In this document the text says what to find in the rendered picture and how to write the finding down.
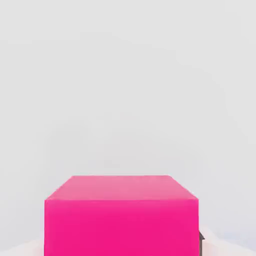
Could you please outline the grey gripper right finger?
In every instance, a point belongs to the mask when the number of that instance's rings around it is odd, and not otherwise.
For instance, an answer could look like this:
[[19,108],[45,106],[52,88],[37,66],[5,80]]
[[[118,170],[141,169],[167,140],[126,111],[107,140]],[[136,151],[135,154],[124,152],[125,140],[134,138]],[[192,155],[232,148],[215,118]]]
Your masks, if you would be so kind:
[[206,226],[201,225],[200,233],[203,236],[201,241],[201,256],[235,256],[234,250]]

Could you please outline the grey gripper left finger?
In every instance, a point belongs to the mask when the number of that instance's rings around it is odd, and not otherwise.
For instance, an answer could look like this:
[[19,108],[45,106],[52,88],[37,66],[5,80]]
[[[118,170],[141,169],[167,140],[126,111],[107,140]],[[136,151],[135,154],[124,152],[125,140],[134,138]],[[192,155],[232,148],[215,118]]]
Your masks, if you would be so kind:
[[44,256],[44,241],[36,239],[18,245],[9,250],[9,256]]

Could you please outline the small pink cube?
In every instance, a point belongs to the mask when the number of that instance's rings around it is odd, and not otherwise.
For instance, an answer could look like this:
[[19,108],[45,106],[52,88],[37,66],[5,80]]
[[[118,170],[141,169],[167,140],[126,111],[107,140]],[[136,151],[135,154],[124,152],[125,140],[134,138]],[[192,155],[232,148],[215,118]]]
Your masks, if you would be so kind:
[[73,176],[44,202],[44,256],[200,256],[199,201],[168,175]]

